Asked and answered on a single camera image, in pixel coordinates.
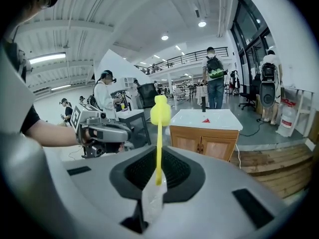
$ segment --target gray floor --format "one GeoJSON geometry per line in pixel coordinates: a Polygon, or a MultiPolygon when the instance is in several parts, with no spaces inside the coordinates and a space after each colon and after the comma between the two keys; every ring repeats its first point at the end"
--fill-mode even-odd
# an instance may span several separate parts
{"type": "MultiPolygon", "coordinates": [[[[171,117],[173,117],[180,109],[200,109],[197,104],[197,99],[191,100],[189,102],[188,97],[184,101],[175,102],[173,99],[168,99],[168,103],[171,107],[171,117]]],[[[251,135],[258,130],[258,126],[261,122],[256,122],[261,116],[253,111],[252,107],[245,107],[241,110],[238,107],[239,103],[245,103],[245,100],[240,96],[225,95],[223,101],[223,109],[230,109],[232,113],[238,118],[238,120],[243,125],[243,130],[241,134],[251,135]]],[[[145,109],[145,117],[150,116],[151,109],[145,109]]],[[[132,123],[135,126],[140,127],[142,122],[137,121],[132,123]]],[[[277,147],[288,147],[295,144],[300,144],[304,142],[303,136],[295,130],[291,137],[283,137],[276,133],[278,126],[271,126],[270,123],[262,123],[260,125],[260,130],[252,136],[239,135],[237,145],[240,150],[250,151],[250,150],[263,150],[263,149],[273,149],[277,147]]],[[[151,142],[156,144],[157,142],[157,126],[148,123],[148,130],[150,133],[151,142]]],[[[170,139],[164,137],[163,130],[163,145],[170,145],[170,139]]]]}

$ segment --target fluorescent light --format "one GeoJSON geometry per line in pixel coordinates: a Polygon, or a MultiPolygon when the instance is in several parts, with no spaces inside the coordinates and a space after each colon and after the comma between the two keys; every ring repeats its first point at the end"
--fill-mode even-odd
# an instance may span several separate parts
{"type": "Polygon", "coordinates": [[[43,61],[47,61],[51,59],[65,58],[65,57],[66,57],[65,52],[54,53],[54,54],[48,54],[48,55],[44,55],[44,56],[40,56],[36,58],[31,58],[29,59],[29,61],[30,61],[30,64],[35,64],[35,63],[39,63],[39,62],[43,62],[43,61]]]}
{"type": "Polygon", "coordinates": [[[205,21],[201,21],[200,23],[198,23],[199,27],[204,27],[206,26],[206,22],[205,21]]]}
{"type": "Polygon", "coordinates": [[[67,87],[70,87],[71,85],[65,85],[65,86],[62,86],[62,87],[57,87],[57,88],[54,88],[54,89],[51,89],[52,91],[53,90],[58,90],[58,89],[63,89],[63,88],[67,88],[67,87]]]}

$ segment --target black office chair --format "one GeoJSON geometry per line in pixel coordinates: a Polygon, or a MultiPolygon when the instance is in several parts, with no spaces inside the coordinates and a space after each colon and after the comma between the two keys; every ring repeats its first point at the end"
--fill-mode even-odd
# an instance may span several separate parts
{"type": "Polygon", "coordinates": [[[256,103],[255,103],[255,101],[256,101],[256,95],[259,94],[260,85],[261,85],[260,74],[257,74],[255,76],[255,79],[252,82],[252,85],[250,85],[249,94],[247,94],[247,93],[239,93],[239,95],[241,95],[242,97],[246,98],[246,101],[248,101],[247,103],[239,104],[239,107],[241,105],[243,105],[243,107],[241,108],[242,110],[246,106],[251,106],[251,107],[254,108],[254,111],[256,111],[256,103]]]}

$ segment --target yellow toy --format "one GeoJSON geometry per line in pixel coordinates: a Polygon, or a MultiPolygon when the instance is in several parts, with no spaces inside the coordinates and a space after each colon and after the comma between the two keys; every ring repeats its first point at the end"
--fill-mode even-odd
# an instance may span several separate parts
{"type": "Polygon", "coordinates": [[[167,104],[166,96],[156,96],[155,105],[151,109],[151,123],[158,125],[158,144],[156,155],[156,185],[161,185],[161,147],[162,147],[162,126],[170,123],[170,106],[167,104]]]}

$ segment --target black slot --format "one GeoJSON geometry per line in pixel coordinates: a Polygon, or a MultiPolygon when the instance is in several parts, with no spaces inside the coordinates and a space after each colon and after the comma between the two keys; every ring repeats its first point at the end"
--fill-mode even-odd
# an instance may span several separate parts
{"type": "Polygon", "coordinates": [[[85,173],[87,171],[91,171],[91,168],[88,166],[82,166],[82,167],[67,170],[70,176],[77,175],[80,173],[85,173]]]}
{"type": "Polygon", "coordinates": [[[274,218],[247,189],[232,193],[256,228],[263,227],[274,218]]]}

